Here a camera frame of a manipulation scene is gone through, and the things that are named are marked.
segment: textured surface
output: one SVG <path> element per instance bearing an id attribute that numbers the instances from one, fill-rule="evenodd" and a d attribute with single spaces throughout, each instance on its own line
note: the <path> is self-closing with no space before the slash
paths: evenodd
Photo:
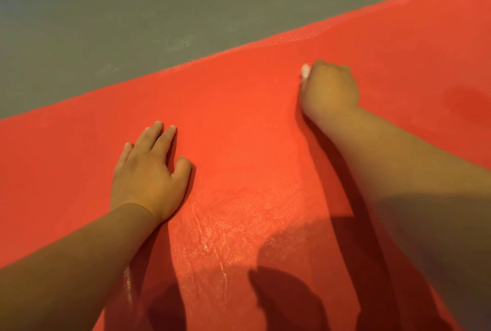
<path id="1" fill-rule="evenodd" d="M 0 0 L 0 118 L 383 0 Z"/>
<path id="2" fill-rule="evenodd" d="M 158 118 L 192 191 L 97 329 L 456 329 L 305 123 L 299 71 L 349 64 L 364 107 L 491 167 L 490 33 L 489 0 L 392 0 L 4 119 L 0 265 L 105 213 L 124 143 Z"/>

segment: red foam mat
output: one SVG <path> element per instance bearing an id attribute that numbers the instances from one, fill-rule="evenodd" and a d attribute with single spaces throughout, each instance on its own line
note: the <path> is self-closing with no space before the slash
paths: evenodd
<path id="1" fill-rule="evenodd" d="M 348 64 L 362 106 L 491 167 L 490 56 L 490 0 L 390 0 L 2 120 L 0 265 L 107 212 L 160 119 L 192 191 L 96 329 L 458 329 L 304 122 L 299 71 Z"/>

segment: hand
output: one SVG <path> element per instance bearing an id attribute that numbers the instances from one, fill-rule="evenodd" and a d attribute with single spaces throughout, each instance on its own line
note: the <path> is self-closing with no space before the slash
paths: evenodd
<path id="1" fill-rule="evenodd" d="M 359 91 L 348 66 L 316 61 L 302 67 L 302 107 L 317 125 L 327 125 L 358 107 Z"/>
<path id="2" fill-rule="evenodd" d="M 177 210 L 186 192 L 191 162 L 179 158 L 173 174 L 165 166 L 165 156 L 176 134 L 171 126 L 161 135 L 163 125 L 148 127 L 133 146 L 127 143 L 114 169 L 111 209 L 138 204 L 164 222 Z"/>

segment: gray concrete floor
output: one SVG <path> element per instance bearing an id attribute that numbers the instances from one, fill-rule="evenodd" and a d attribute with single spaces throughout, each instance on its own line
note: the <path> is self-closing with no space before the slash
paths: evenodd
<path id="1" fill-rule="evenodd" d="M 383 0 L 0 0 L 0 118 Z"/>

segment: white chalk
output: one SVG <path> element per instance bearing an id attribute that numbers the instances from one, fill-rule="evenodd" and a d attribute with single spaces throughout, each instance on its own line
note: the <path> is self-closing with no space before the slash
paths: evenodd
<path id="1" fill-rule="evenodd" d="M 302 66 L 302 79 L 307 79 L 309 75 L 310 75 L 310 66 L 304 64 Z"/>

